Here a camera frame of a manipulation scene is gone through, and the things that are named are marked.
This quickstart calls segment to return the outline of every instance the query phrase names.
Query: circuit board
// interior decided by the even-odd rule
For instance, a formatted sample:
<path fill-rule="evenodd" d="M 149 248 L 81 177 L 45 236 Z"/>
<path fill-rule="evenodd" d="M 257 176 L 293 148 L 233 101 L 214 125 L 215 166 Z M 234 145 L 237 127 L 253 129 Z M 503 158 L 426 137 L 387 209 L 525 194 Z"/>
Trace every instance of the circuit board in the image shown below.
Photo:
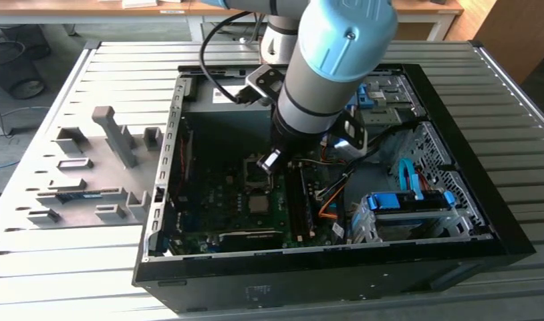
<path fill-rule="evenodd" d="M 273 237 L 277 248 L 309 247 L 330 242 L 330 220 L 315 217 L 318 204 L 313 193 L 329 177 L 325 169 L 315 165 L 294 165 L 301 173 L 298 193 L 286 188 L 286 175 L 267 177 L 255 166 L 255 155 L 229 161 L 201 161 L 193 165 L 186 188 L 186 209 L 178 218 L 179 236 L 171 247 L 178 254 L 217 253 L 221 251 L 253 250 L 257 245 L 247 239 L 238 246 L 223 249 L 223 237 Z M 306 211 L 289 210 L 287 193 L 305 195 Z M 291 224 L 294 216 L 305 221 L 305 237 L 295 237 Z"/>

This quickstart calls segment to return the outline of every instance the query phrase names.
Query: wire bundle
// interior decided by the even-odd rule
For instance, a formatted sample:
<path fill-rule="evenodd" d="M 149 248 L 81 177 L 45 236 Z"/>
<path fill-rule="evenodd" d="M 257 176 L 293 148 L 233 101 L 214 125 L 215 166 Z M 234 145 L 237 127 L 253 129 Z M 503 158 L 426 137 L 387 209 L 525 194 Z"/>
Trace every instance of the wire bundle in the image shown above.
<path fill-rule="evenodd" d="M 199 50 L 198 50 L 198 63 L 199 63 L 199 69 L 202 70 L 202 73 L 206 77 L 206 79 L 209 80 L 209 82 L 214 85 L 214 87 L 217 88 L 217 90 L 222 93 L 222 95 L 227 98 L 229 101 L 231 101 L 234 104 L 239 103 L 239 100 L 237 97 L 234 97 L 227 90 L 223 89 L 223 87 L 218 84 L 217 80 L 214 79 L 214 77 L 210 75 L 210 72 L 206 68 L 206 63 L 203 60 L 203 52 L 206 50 L 206 45 L 209 44 L 209 41 L 211 39 L 211 37 L 214 36 L 214 34 L 217 33 L 217 31 L 230 22 L 233 22 L 234 20 L 245 17 L 246 15 L 249 15 L 250 12 L 247 11 L 242 11 L 238 14 L 233 15 L 231 17 L 227 17 L 226 19 L 223 19 L 221 22 L 218 22 L 218 24 L 214 26 L 214 28 L 210 30 L 209 34 L 206 35 L 206 38 L 202 41 L 202 45 L 199 45 Z"/>
<path fill-rule="evenodd" d="M 329 206 L 329 204 L 333 202 L 334 198 L 337 197 L 337 195 L 343 191 L 345 185 L 349 181 L 349 177 L 351 176 L 354 170 L 357 169 L 358 165 L 361 164 L 361 162 L 371 157 L 377 152 L 378 149 L 381 147 L 382 142 L 397 132 L 399 132 L 401 130 L 409 130 L 413 129 L 418 126 L 419 121 L 413 120 L 410 122 L 403 122 L 401 125 L 395 125 L 391 127 L 387 127 L 387 129 L 385 129 L 382 131 L 382 133 L 379 133 L 374 138 L 371 138 L 367 142 L 367 152 L 365 153 L 365 155 L 362 155 L 361 157 L 355 158 L 354 160 L 351 160 L 339 175 L 339 178 L 337 179 L 335 182 L 333 182 L 330 185 L 327 185 L 317 194 L 317 197 L 323 197 L 331 190 L 337 189 L 334 191 L 334 193 L 331 194 L 330 198 L 326 200 L 326 202 L 323 203 L 323 205 L 321 206 L 321 209 L 318 211 L 318 216 L 319 217 L 325 217 L 325 218 L 330 218 L 330 219 L 337 219 L 337 215 L 333 214 L 327 214 L 323 213 L 326 207 Z"/>

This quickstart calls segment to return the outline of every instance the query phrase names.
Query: blue cable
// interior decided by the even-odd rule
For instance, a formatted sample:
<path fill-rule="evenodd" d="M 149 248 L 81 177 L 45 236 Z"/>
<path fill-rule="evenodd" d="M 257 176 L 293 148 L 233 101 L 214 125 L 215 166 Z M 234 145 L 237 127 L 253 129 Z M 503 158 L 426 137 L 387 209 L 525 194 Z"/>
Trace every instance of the blue cable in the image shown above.
<path fill-rule="evenodd" d="M 415 199 L 423 199 L 421 186 L 418 184 L 418 173 L 414 171 L 413 161 L 409 158 L 401 158 L 398 160 L 398 186 L 401 191 L 406 191 L 406 178 L 405 173 L 407 175 L 407 182 L 410 190 L 414 192 Z"/>
<path fill-rule="evenodd" d="M 19 161 L 5 164 L 5 165 L 0 165 L 0 169 L 2 169 L 3 167 L 10 167 L 11 165 L 15 165 L 17 163 L 19 163 Z"/>

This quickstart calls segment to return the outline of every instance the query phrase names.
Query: green circuit board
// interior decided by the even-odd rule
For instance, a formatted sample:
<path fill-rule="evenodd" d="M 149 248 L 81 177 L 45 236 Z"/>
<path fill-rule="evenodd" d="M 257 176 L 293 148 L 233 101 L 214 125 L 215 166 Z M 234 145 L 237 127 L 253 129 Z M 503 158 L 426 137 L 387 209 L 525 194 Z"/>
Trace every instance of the green circuit board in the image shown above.
<path fill-rule="evenodd" d="M 189 206 L 178 220 L 178 254 L 218 252 L 221 249 L 214 245 L 218 237 L 238 232 L 273 233 L 281 238 L 279 248 L 326 245 L 329 222 L 313 222 L 313 237 L 299 241 L 293 238 L 286 179 L 283 175 L 269 178 L 255 160 L 247 156 L 219 163 L 195 162 L 186 188 Z M 305 190 L 319 188 L 326 176 L 323 169 L 306 166 L 302 173 Z M 315 213 L 317 206 L 310 205 Z"/>

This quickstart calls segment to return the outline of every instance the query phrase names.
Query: black cable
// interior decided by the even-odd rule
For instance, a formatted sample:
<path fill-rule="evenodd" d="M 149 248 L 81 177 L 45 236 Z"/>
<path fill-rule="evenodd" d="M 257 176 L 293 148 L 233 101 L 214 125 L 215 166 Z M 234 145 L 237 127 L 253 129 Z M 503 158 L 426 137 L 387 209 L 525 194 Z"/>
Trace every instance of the black cable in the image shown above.
<path fill-rule="evenodd" d="M 255 25 L 257 24 L 257 14 L 253 13 L 253 16 L 254 16 L 254 25 Z M 217 26 L 217 24 L 214 22 L 210 22 L 210 24 L 211 24 L 211 27 Z M 231 35 L 233 37 L 243 37 L 246 35 L 247 28 L 250 28 L 250 24 L 247 23 L 246 25 L 247 26 L 243 28 L 242 32 L 239 32 L 239 33 L 226 31 L 226 30 L 222 29 L 222 30 L 219 30 L 217 32 L 217 34 L 219 34 L 219 35 Z"/>
<path fill-rule="evenodd" d="M 250 36 L 247 43 L 251 43 L 255 40 L 257 36 L 259 35 L 259 26 L 262 25 L 262 22 L 263 22 L 263 16 L 265 15 L 259 14 L 257 18 L 254 30 L 251 32 L 251 36 Z"/>
<path fill-rule="evenodd" d="M 371 157 L 377 152 L 381 147 L 382 142 L 386 140 L 389 136 L 391 136 L 394 133 L 399 132 L 401 130 L 409 130 L 414 129 L 419 124 L 419 120 L 411 120 L 409 122 L 401 123 L 401 125 L 390 126 L 387 127 L 382 133 L 379 133 L 375 137 L 373 137 L 369 142 L 367 142 L 367 152 L 365 155 L 361 157 L 355 158 L 351 160 L 347 165 L 345 166 L 343 170 L 341 171 L 341 176 L 339 178 L 330 184 L 327 187 L 323 189 L 323 191 L 318 194 L 318 196 L 323 196 L 325 194 L 329 193 L 330 190 L 333 190 L 339 184 L 345 184 L 346 180 L 351 176 L 354 170 L 357 169 L 357 166 L 361 164 L 361 162 Z"/>
<path fill-rule="evenodd" d="M 218 82 L 211 77 L 209 70 L 206 69 L 206 64 L 203 62 L 203 51 L 206 50 L 206 45 L 209 44 L 209 41 L 210 41 L 211 37 L 214 36 L 214 34 L 217 33 L 217 31 L 227 23 L 233 22 L 234 20 L 242 18 L 243 16 L 246 16 L 249 14 L 250 14 L 250 12 L 242 11 L 237 15 L 233 15 L 231 17 L 229 17 L 229 18 L 223 19 L 221 22 L 218 22 L 217 26 L 210 30 L 209 34 L 206 35 L 206 38 L 202 41 L 202 45 L 199 46 L 199 51 L 198 51 L 199 68 L 202 70 L 203 75 L 206 76 L 206 79 L 211 82 L 211 84 L 214 85 L 217 90 L 222 93 L 222 95 L 225 95 L 225 97 L 231 102 L 234 102 L 235 104 L 238 104 L 238 99 L 233 95 L 230 95 L 230 93 L 222 88 L 222 86 L 218 84 Z"/>
<path fill-rule="evenodd" d="M 6 134 L 6 131 L 3 130 L 3 121 L 2 121 L 2 113 L 1 113 L 1 110 L 0 110 L 0 121 L 1 121 L 2 136 L 3 136 L 3 138 L 10 139 L 14 135 L 7 135 L 7 134 Z"/>

